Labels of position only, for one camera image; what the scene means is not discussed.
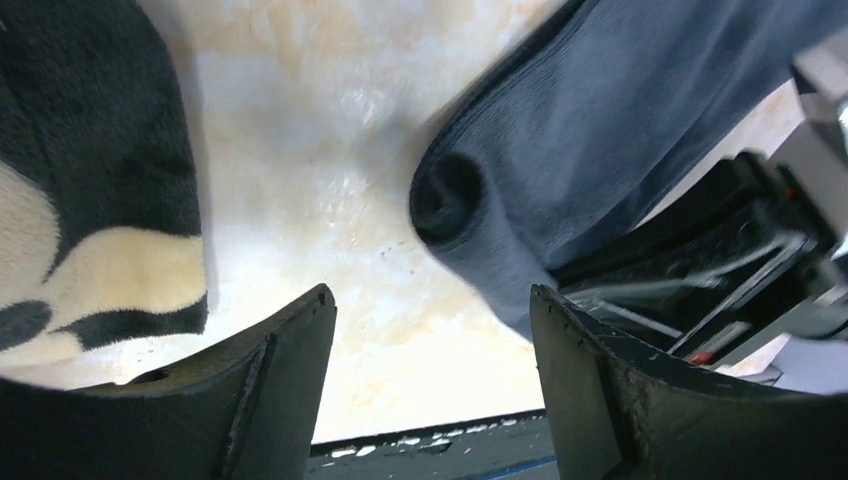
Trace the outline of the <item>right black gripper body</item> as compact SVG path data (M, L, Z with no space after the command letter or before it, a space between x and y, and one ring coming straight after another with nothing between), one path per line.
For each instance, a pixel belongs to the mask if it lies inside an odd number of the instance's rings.
M836 242L796 174L745 151L554 278L607 325L695 365L732 364L781 334L841 337Z

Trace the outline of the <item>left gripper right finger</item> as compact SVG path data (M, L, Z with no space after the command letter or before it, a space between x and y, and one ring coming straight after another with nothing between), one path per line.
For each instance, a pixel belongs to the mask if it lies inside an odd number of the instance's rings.
M529 302L564 479L843 479L847 398L691 365L544 285Z

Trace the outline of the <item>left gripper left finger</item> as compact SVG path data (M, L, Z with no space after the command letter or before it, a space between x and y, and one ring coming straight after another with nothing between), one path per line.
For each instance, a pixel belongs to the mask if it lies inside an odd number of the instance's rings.
M5 479L302 479L337 307L320 284L123 386L1 384Z

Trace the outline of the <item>grey blue towel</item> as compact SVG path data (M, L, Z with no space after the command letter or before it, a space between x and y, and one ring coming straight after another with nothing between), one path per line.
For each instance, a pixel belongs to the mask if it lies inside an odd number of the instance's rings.
M633 228L846 24L843 1L569 1L427 148L413 227L530 338L533 285Z

